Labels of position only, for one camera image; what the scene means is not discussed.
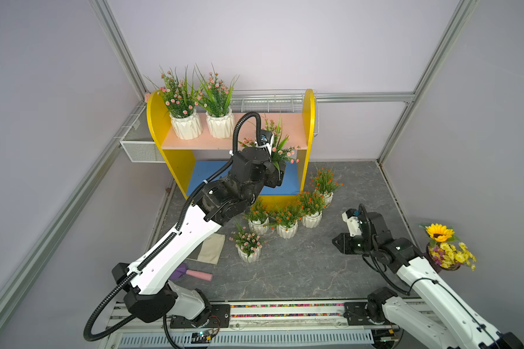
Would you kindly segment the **pink flower pot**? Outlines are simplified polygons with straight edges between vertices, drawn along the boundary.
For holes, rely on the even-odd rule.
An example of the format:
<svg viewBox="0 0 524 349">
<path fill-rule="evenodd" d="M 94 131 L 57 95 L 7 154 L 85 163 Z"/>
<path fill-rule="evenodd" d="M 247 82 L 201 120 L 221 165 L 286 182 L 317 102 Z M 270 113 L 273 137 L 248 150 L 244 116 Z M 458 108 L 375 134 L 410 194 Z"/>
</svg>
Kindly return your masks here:
<svg viewBox="0 0 524 349">
<path fill-rule="evenodd" d="M 162 98 L 169 113 L 171 127 L 176 137 L 181 140 L 198 138 L 203 131 L 196 110 L 199 105 L 199 90 L 194 85 L 194 73 L 195 71 L 189 79 L 187 67 L 181 75 L 176 69 L 162 71 L 160 86 L 146 77 Z"/>
<path fill-rule="evenodd" d="M 259 260 L 264 240 L 257 233 L 247 230 L 239 221 L 235 220 L 235 230 L 229 240 L 235 245 L 240 258 L 246 263 Z"/>
<path fill-rule="evenodd" d="M 242 128 L 246 124 L 254 124 L 254 135 L 253 137 L 244 137 L 243 140 L 240 140 Z M 264 151 L 267 155 L 268 161 L 286 161 L 287 164 L 295 164 L 298 161 L 295 158 L 295 152 L 300 150 L 301 146 L 293 146 L 288 144 L 290 135 L 284 133 L 282 119 L 279 119 L 277 122 L 275 122 L 275 120 L 268 119 L 266 116 L 261 116 L 256 112 L 246 113 L 237 121 L 232 134 L 232 154 L 235 155 L 239 151 L 240 146 L 244 149 L 258 148 L 256 141 L 260 141 L 262 129 L 269 130 L 275 135 L 272 154 L 269 154 L 267 151 L 261 148 L 261 150 Z"/>
<path fill-rule="evenodd" d="M 199 103 L 206 110 L 207 125 L 210 134 L 217 139 L 229 139 L 234 129 L 234 114 L 231 99 L 238 76 L 226 84 L 214 70 L 208 76 L 202 74 L 195 66 L 200 83 Z"/>
</svg>

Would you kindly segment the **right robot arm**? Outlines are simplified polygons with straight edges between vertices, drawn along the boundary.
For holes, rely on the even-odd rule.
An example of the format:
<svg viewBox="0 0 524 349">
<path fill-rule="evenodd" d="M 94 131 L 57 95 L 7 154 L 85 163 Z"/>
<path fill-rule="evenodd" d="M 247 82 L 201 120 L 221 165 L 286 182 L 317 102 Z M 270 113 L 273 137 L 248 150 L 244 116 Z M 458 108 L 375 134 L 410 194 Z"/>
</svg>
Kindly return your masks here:
<svg viewBox="0 0 524 349">
<path fill-rule="evenodd" d="M 368 295 L 366 306 L 347 307 L 346 318 L 395 324 L 428 348 L 523 348 L 515 334 L 499 331 L 468 306 L 412 241 L 393 238 L 380 214 L 359 205 L 344 212 L 342 220 L 349 230 L 333 239 L 340 253 L 369 257 L 384 279 L 389 269 L 409 287 L 388 280 Z"/>
</svg>

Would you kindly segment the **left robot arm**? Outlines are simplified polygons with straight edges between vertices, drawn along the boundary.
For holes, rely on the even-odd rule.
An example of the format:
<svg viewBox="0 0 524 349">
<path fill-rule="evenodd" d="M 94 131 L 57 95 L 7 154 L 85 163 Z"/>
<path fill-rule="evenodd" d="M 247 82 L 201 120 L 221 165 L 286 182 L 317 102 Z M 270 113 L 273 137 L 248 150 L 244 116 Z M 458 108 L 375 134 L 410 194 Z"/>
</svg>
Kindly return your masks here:
<svg viewBox="0 0 524 349">
<path fill-rule="evenodd" d="M 259 113 L 248 112 L 240 118 L 234 128 L 230 159 L 193 190 L 177 223 L 142 257 L 113 269 L 117 285 L 87 320 L 85 340 L 103 339 L 135 318 L 150 323 L 177 316 L 193 327 L 209 323 L 212 306 L 206 296 L 198 289 L 174 285 L 170 277 L 206 238 L 252 206 L 263 188 L 281 185 L 282 170 L 272 162 L 274 139 L 272 132 L 261 128 Z M 101 312 L 122 290 L 130 315 L 93 333 Z"/>
</svg>

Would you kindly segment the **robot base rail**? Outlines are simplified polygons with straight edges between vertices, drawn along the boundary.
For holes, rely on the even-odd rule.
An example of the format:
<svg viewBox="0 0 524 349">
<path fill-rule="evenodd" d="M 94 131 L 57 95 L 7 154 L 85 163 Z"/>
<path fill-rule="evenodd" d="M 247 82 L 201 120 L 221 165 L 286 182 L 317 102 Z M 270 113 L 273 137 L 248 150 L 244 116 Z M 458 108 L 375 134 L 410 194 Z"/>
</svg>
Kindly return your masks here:
<svg viewBox="0 0 524 349">
<path fill-rule="evenodd" d="M 172 316 L 133 320 L 99 348 L 423 348 L 396 324 L 371 324 L 365 298 L 214 301 L 205 328 Z"/>
</svg>

